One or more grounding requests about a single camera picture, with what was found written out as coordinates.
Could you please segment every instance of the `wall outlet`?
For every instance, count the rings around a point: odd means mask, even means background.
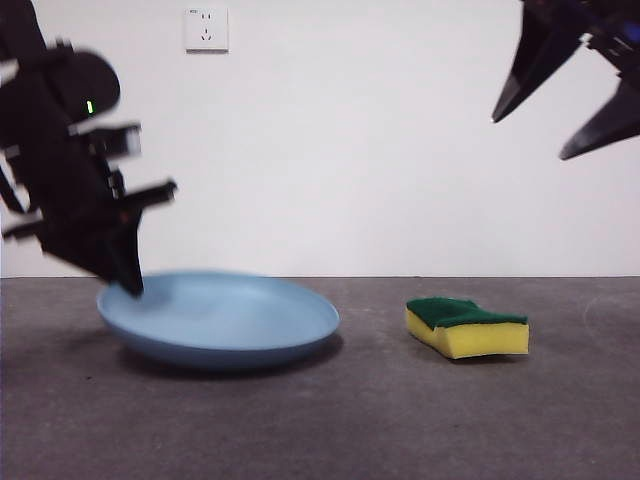
[[[203,7],[185,10],[184,44],[187,52],[228,52],[229,9]]]

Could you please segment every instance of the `gray floor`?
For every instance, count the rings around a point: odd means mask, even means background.
[[[2,282],[4,479],[638,479],[640,278],[300,279],[343,324],[259,374],[147,361],[87,279]],[[528,314],[531,354],[449,361],[415,296]]]

